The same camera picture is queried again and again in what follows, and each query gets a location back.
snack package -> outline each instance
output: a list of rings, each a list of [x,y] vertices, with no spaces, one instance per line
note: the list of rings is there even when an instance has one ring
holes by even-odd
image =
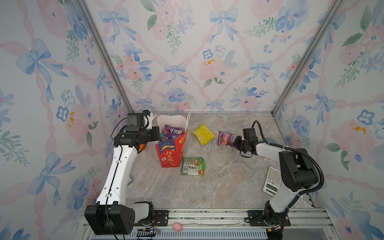
[[[156,144],[161,167],[180,167],[187,140],[189,118],[190,113],[187,118],[181,115],[160,115],[157,117],[157,125],[160,132],[165,131],[165,125],[173,126],[173,128],[177,127],[184,132],[177,139],[163,139],[160,143]]]
[[[217,145],[227,145],[227,146],[233,146],[233,142],[238,137],[236,134],[227,133],[224,131],[219,131],[218,138],[217,138]]]
[[[165,125],[163,139],[178,139],[183,133],[180,128]]]
[[[216,137],[216,135],[211,130],[209,130],[209,128],[205,124],[201,124],[200,127],[191,131],[191,133],[196,135],[201,146],[204,146]]]
[[[183,157],[181,175],[204,176],[205,161],[202,157]]]

black cable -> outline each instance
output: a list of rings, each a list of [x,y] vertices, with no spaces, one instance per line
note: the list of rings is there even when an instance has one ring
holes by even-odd
[[[118,127],[118,125],[119,125],[123,120],[125,120],[125,119],[127,119],[127,118],[123,118],[119,123],[117,123],[117,125],[116,125],[115,128],[113,129],[113,131],[112,131],[112,133],[111,133],[111,138],[112,138],[112,140],[113,140],[114,142],[116,142],[116,141],[115,141],[115,139],[113,139],[113,137],[112,137],[113,133],[115,132],[115,130],[116,130],[116,128]],[[121,152],[120,152],[120,156],[119,156],[119,160],[118,160],[118,164],[119,164],[119,161],[120,161],[120,158],[121,158],[121,154],[122,154],[122,146],[121,146],[120,143],[118,143],[118,142],[116,142],[116,143],[121,147]],[[109,224],[109,229],[111,230],[111,232],[112,232],[113,236],[116,238],[116,240],[119,240],[118,237],[116,236],[116,234],[113,232],[113,229],[112,229],[112,227],[111,227],[111,222],[109,221],[108,212],[107,212],[107,204],[108,204],[108,197],[107,197],[107,200],[106,200],[106,202],[105,202],[105,215],[107,216],[107,221],[108,221],[108,224]]]
[[[275,147],[280,147],[280,148],[282,148],[282,149],[290,150],[290,151],[292,151],[292,152],[299,153],[299,154],[305,156],[306,158],[308,158],[308,159],[312,162],[312,164],[315,166],[317,172],[319,173],[319,177],[320,177],[319,184],[318,184],[316,187],[314,187],[314,188],[306,189],[306,190],[303,190],[303,191],[299,192],[299,193],[298,193],[299,196],[301,196],[301,195],[303,195],[303,194],[305,194],[305,193],[318,191],[318,190],[320,190],[320,189],[323,187],[323,185],[324,185],[324,174],[323,174],[323,171],[322,171],[322,169],[320,168],[319,164],[318,164],[318,163],[317,163],[317,162],[316,162],[316,161],[315,161],[315,160],[314,160],[308,153],[305,153],[305,152],[303,152],[303,151],[301,151],[301,150],[298,150],[298,149],[295,149],[295,148],[284,147],[284,146],[282,146],[282,145],[280,145],[280,144],[276,144],[276,143],[270,143],[270,142],[268,142],[268,141],[265,139],[265,137],[264,137],[263,130],[262,130],[262,127],[261,127],[259,121],[255,120],[255,121],[253,122],[253,124],[252,124],[252,127],[255,126],[255,123],[257,123],[257,125],[259,126],[260,135],[262,136],[262,139],[263,139],[263,141],[264,141],[266,144],[269,144],[269,145],[271,145],[271,146],[275,146]]]
[[[107,221],[109,224],[109,229],[111,230],[111,232],[112,232],[113,236],[116,238],[116,240],[119,240],[118,237],[116,236],[116,234],[113,232],[112,227],[111,227],[111,222],[109,221],[108,212],[107,212],[107,203],[108,203],[108,197],[107,197],[107,201],[105,203],[105,215],[107,215]]]

wall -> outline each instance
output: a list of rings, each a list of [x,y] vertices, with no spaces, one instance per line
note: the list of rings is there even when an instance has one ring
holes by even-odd
[[[343,240],[384,239],[383,7],[346,1],[275,115],[286,143],[320,164],[312,197]]]
[[[72,1],[1,6],[0,239],[76,239],[124,108]]]
[[[272,110],[331,2],[86,0],[133,108],[156,111]]]

paper bag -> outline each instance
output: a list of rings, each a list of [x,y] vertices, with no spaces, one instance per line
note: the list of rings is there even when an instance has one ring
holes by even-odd
[[[190,114],[191,113],[188,114],[187,119],[182,115],[160,115],[157,117],[157,125],[159,126],[160,132],[164,132],[165,125],[180,128],[184,132],[184,134],[177,139],[164,139],[156,144],[161,167],[180,167],[185,142],[187,140]]]

bag handle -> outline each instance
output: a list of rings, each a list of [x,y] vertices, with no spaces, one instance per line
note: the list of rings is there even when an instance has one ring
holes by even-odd
[[[191,118],[191,112],[188,113],[188,116],[187,116],[187,123],[185,124],[185,130],[187,130],[187,126],[188,126],[188,122],[189,122],[189,119]]]

